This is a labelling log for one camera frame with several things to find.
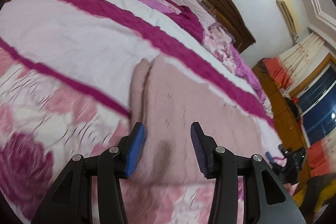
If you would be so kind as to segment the pink knitted sweater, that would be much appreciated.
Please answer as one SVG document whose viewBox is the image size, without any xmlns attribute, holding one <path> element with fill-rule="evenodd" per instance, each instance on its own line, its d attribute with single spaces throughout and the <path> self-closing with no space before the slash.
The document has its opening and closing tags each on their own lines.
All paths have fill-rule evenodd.
<svg viewBox="0 0 336 224">
<path fill-rule="evenodd" d="M 130 86 L 131 122 L 145 126 L 146 141 L 131 180 L 141 185 L 206 182 L 191 141 L 199 122 L 206 135 L 236 155 L 261 154 L 261 130 L 254 119 L 182 73 L 162 56 L 141 60 Z"/>
</svg>

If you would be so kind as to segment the pile of clothes on cabinet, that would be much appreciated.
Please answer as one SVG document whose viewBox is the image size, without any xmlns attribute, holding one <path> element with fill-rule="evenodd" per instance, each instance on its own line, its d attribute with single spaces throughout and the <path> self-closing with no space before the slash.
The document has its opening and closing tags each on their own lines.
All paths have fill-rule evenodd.
<svg viewBox="0 0 336 224">
<path fill-rule="evenodd" d="M 297 122 L 301 122 L 302 121 L 302 110 L 301 110 L 300 106 L 298 104 L 296 104 L 293 100 L 290 100 L 289 98 L 285 97 L 285 100 L 286 100 L 287 105 L 291 109 L 291 111 L 292 111 L 292 113 L 295 117 L 295 120 Z"/>
</svg>

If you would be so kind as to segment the person in yellow black jacket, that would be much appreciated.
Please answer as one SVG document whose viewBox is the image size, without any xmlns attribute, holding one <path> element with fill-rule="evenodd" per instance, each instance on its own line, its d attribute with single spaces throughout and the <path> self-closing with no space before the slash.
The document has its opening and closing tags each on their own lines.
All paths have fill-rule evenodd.
<svg viewBox="0 0 336 224">
<path fill-rule="evenodd" d="M 314 176 L 292 198 L 302 215 L 315 215 L 335 196 L 335 173 Z"/>
</svg>

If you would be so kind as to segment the lower cream and red curtain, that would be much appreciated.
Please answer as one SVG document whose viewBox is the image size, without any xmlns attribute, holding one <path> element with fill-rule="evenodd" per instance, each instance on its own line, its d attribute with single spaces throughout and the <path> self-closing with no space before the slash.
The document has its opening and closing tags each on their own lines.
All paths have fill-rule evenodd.
<svg viewBox="0 0 336 224">
<path fill-rule="evenodd" d="M 336 132 L 311 145 L 307 150 L 307 162 L 312 177 L 335 173 Z"/>
</svg>

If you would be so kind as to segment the cream and red curtain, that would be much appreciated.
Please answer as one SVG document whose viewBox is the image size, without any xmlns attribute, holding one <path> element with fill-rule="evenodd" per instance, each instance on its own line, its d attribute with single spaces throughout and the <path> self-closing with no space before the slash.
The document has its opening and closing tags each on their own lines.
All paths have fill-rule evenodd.
<svg viewBox="0 0 336 224">
<path fill-rule="evenodd" d="M 312 177 L 335 173 L 336 132 L 311 145 L 307 150 L 307 162 Z"/>
<path fill-rule="evenodd" d="M 323 38 L 312 32 L 282 54 L 262 60 L 268 75 L 280 91 L 289 91 L 304 75 L 324 42 Z"/>
</svg>

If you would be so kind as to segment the purple pillow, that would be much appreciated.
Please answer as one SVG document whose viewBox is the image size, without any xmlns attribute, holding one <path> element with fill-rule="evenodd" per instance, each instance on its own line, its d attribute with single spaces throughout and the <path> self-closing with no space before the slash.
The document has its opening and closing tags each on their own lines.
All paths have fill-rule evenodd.
<svg viewBox="0 0 336 224">
<path fill-rule="evenodd" d="M 218 60 L 232 57 L 232 43 L 235 41 L 226 28 L 215 20 L 197 0 L 171 0 L 189 12 L 189 32 Z"/>
</svg>

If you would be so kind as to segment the pink rose floral bedspread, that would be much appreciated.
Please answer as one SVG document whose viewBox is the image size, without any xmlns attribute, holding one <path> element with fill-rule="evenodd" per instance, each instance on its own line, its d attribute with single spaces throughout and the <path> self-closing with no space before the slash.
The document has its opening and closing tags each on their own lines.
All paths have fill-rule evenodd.
<svg viewBox="0 0 336 224">
<path fill-rule="evenodd" d="M 251 116 L 264 155 L 286 163 L 270 101 L 232 43 L 218 60 L 171 0 L 11 0 L 1 9 L 1 193 L 24 223 L 76 154 L 100 155 L 130 133 L 135 66 L 162 56 Z M 122 180 L 130 223 L 206 223 L 214 182 Z"/>
</svg>

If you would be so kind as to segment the dark window with frame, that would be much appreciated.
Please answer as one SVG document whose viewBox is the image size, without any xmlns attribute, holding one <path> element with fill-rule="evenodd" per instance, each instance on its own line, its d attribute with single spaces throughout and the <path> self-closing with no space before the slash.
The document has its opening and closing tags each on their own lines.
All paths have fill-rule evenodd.
<svg viewBox="0 0 336 224">
<path fill-rule="evenodd" d="M 302 132 L 308 147 L 335 129 L 335 57 L 327 54 L 290 95 L 302 110 Z"/>
</svg>

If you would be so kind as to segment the wall air conditioner unit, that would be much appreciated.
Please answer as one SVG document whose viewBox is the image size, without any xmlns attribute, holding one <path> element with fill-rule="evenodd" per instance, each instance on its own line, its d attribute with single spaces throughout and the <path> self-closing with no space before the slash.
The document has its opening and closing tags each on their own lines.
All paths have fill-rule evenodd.
<svg viewBox="0 0 336 224">
<path fill-rule="evenodd" d="M 285 19 L 292 40 L 295 43 L 298 39 L 300 26 L 294 10 L 294 6 L 291 0 L 276 0 L 276 3 Z"/>
</svg>

